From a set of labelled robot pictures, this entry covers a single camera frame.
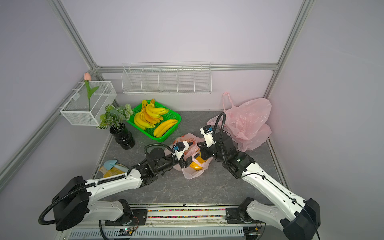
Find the plain pink plastic bag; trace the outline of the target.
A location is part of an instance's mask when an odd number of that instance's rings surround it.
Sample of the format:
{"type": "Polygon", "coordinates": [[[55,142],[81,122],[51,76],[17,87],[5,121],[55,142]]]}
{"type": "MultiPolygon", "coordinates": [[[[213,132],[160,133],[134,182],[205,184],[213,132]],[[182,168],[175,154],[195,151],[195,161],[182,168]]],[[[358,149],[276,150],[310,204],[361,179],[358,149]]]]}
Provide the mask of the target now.
{"type": "Polygon", "coordinates": [[[238,150],[254,150],[265,143],[272,130],[266,124],[272,105],[269,100],[259,98],[235,106],[231,95],[223,93],[223,110],[226,114],[225,130],[238,144],[238,150]]]}

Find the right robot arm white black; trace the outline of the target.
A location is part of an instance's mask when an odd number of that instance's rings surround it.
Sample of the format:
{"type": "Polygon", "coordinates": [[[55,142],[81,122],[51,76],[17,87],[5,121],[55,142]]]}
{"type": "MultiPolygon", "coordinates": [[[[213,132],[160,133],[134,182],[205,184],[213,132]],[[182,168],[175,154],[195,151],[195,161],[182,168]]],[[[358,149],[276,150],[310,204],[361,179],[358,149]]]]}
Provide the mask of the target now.
{"type": "Polygon", "coordinates": [[[247,198],[240,206],[241,221],[261,221],[281,230],[289,240],[318,240],[321,225],[320,205],[314,199],[304,199],[293,193],[267,172],[248,154],[236,150],[232,139],[225,134],[204,134],[199,143],[203,159],[213,157],[236,179],[249,183],[269,199],[273,206],[247,198]]]}

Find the printed pink plastic bag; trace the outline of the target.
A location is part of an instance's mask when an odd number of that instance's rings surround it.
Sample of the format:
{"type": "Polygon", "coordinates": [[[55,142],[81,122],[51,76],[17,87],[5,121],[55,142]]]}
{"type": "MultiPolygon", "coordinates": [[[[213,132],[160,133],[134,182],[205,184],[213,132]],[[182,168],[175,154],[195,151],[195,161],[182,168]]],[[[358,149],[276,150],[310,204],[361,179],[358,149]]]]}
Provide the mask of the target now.
{"type": "Polygon", "coordinates": [[[186,168],[181,168],[179,164],[176,164],[173,169],[182,172],[187,180],[191,180],[202,175],[203,172],[209,168],[209,165],[213,158],[211,157],[207,160],[202,159],[201,150],[198,147],[198,143],[203,142],[204,139],[198,138],[193,134],[186,134],[181,137],[178,137],[173,142],[173,145],[184,141],[192,143],[192,145],[189,146],[189,149],[184,153],[184,158],[187,160],[191,160],[192,162],[186,168]]]}

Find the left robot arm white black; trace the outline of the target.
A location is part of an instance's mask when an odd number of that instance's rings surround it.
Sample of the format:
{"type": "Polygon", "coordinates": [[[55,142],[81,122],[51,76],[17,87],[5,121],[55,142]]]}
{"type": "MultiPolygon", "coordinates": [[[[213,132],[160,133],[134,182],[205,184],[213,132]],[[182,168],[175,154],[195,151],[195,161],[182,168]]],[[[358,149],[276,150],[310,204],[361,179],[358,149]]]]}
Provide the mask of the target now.
{"type": "Polygon", "coordinates": [[[114,177],[84,180],[73,178],[40,214],[40,225],[55,225],[57,231],[71,229],[81,222],[99,221],[107,226],[139,225],[140,220],[126,200],[105,202],[104,198],[126,190],[148,186],[164,175],[173,166],[185,168],[191,160],[184,159],[189,149],[187,143],[178,143],[172,148],[164,144],[151,144],[151,152],[141,163],[127,172],[114,177]]]}

